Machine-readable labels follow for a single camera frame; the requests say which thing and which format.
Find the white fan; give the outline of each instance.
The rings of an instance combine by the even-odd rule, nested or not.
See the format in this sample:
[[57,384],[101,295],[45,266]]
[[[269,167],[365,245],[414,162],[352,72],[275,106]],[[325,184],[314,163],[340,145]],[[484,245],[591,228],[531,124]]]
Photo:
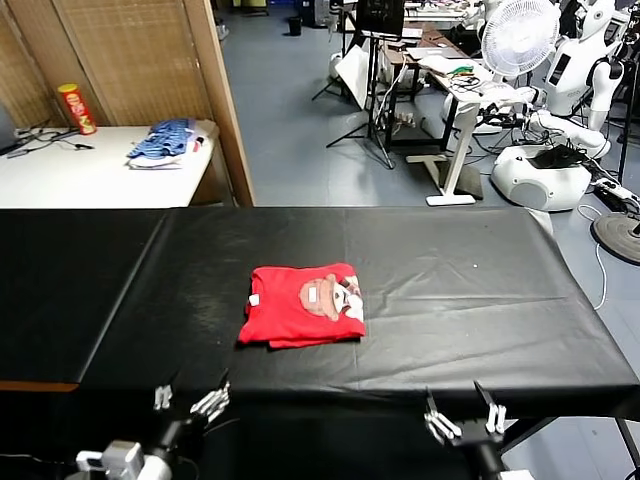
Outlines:
[[482,58],[498,75],[515,77],[540,65],[553,51],[560,10],[549,0],[506,0],[482,35]]

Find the pringles can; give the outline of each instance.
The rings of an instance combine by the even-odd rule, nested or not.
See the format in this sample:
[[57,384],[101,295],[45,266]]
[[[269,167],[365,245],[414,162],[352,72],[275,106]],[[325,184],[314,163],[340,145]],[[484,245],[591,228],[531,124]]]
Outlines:
[[66,83],[58,87],[58,92],[64,98],[64,102],[67,104],[67,108],[71,112],[73,119],[75,120],[80,133],[82,135],[91,135],[96,133],[98,127],[94,122],[89,107],[87,107],[78,85],[75,83]]

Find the trash bin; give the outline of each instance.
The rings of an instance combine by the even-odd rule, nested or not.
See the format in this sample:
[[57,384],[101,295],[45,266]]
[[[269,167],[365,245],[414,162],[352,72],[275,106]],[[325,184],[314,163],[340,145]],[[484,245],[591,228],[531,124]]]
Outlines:
[[289,35],[299,37],[302,35],[302,18],[289,17]]

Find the red t-shirt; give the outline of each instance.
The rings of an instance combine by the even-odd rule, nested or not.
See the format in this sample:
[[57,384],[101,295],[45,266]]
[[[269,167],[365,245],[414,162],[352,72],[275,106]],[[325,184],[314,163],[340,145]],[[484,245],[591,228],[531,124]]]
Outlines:
[[238,340],[274,348],[327,343],[365,334],[355,270],[345,263],[316,268],[259,267],[251,276],[257,304]]

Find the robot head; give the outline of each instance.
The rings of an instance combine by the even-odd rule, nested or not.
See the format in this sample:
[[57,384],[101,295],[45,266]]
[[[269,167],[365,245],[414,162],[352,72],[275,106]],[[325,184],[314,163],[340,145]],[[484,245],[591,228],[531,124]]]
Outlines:
[[580,8],[576,11],[578,21],[578,32],[580,40],[602,32],[609,26],[613,13],[616,10],[615,0],[578,0]]

